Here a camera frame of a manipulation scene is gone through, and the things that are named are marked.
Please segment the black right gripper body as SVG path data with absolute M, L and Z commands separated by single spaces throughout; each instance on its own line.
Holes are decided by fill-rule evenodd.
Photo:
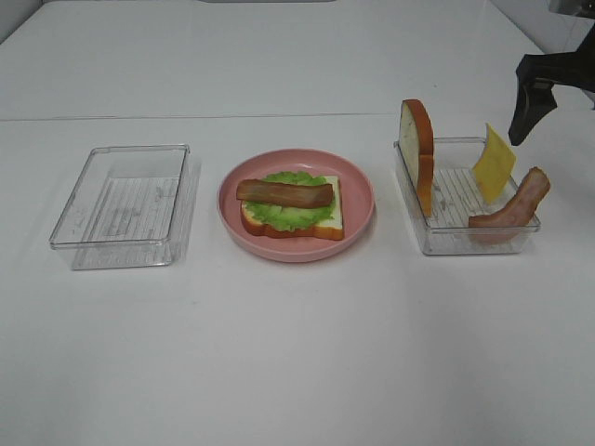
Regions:
M 557 107 L 555 85 L 594 91 L 594 28 L 575 51 L 544 55 L 525 55 L 517 70 L 519 111 Z

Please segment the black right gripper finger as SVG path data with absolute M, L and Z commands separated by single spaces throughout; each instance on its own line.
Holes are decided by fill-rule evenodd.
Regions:
M 543 80 L 518 82 L 516 106 L 508 132 L 513 146 L 520 146 L 539 121 L 557 108 L 553 86 L 552 82 Z

